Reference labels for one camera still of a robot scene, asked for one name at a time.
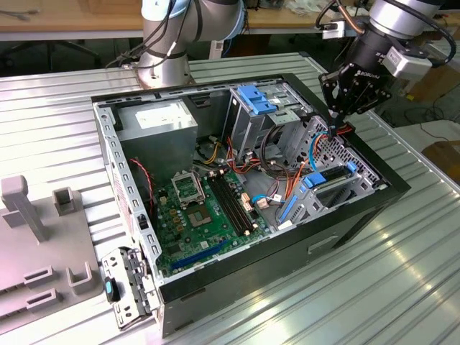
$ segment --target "aluminum table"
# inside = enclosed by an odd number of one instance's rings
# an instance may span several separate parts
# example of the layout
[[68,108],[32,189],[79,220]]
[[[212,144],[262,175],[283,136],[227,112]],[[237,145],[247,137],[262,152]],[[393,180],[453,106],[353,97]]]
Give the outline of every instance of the aluminum table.
[[[190,66],[198,82],[292,72],[321,92],[321,68],[298,54]],[[133,72],[120,69],[0,79],[0,175],[23,174],[31,199],[79,190],[99,259],[129,240],[89,97],[138,89]],[[168,339],[152,319],[119,332],[101,294],[6,333],[0,344],[458,344],[459,187],[372,112],[351,121],[412,187],[351,243]]]

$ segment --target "sticker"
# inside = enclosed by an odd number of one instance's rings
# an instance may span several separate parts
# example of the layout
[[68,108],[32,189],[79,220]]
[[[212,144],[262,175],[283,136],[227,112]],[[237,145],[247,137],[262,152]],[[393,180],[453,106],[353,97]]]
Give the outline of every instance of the sticker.
[[192,116],[187,114],[178,103],[169,103],[161,108],[138,111],[136,118],[142,129],[193,120]]

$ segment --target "red cable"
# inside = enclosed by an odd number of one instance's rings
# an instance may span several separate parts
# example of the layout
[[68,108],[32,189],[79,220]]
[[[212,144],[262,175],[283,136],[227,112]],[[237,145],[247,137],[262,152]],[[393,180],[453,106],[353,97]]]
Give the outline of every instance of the red cable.
[[139,163],[138,161],[136,160],[133,160],[132,158],[129,159],[130,162],[133,162],[135,165],[137,165],[138,167],[140,167],[142,169],[142,171],[144,172],[145,174],[145,177],[147,179],[147,182],[149,183],[149,193],[150,193],[150,216],[153,216],[153,188],[152,188],[152,182],[150,181],[150,174],[149,172],[147,171],[147,169],[145,169],[144,165],[142,165],[141,163]]

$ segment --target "blue plastic latch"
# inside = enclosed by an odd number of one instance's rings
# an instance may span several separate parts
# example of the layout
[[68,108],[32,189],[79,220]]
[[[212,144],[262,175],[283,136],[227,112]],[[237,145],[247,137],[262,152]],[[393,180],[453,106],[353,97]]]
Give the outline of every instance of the blue plastic latch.
[[320,172],[313,172],[309,176],[306,176],[303,180],[309,188],[313,188],[315,185],[320,185],[321,183],[326,182],[326,179]]
[[277,107],[271,104],[262,92],[253,85],[240,86],[238,91],[248,106],[252,107],[254,114],[268,114],[277,110]]
[[107,293],[112,292],[112,282],[106,282],[106,292]]
[[348,162],[346,164],[346,167],[348,168],[348,170],[350,170],[352,173],[355,173],[357,170],[358,170],[358,167],[356,164],[354,164],[353,162]]

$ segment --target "metal latch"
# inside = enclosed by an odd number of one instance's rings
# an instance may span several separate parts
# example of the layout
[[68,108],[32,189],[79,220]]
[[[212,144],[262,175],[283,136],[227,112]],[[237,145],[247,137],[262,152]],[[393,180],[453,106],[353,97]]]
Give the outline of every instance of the metal latch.
[[[160,309],[152,276],[138,249],[121,247],[102,258],[107,299],[114,302],[113,309],[118,328],[123,330],[143,318],[154,316],[158,321]],[[116,290],[117,300],[113,300]]]

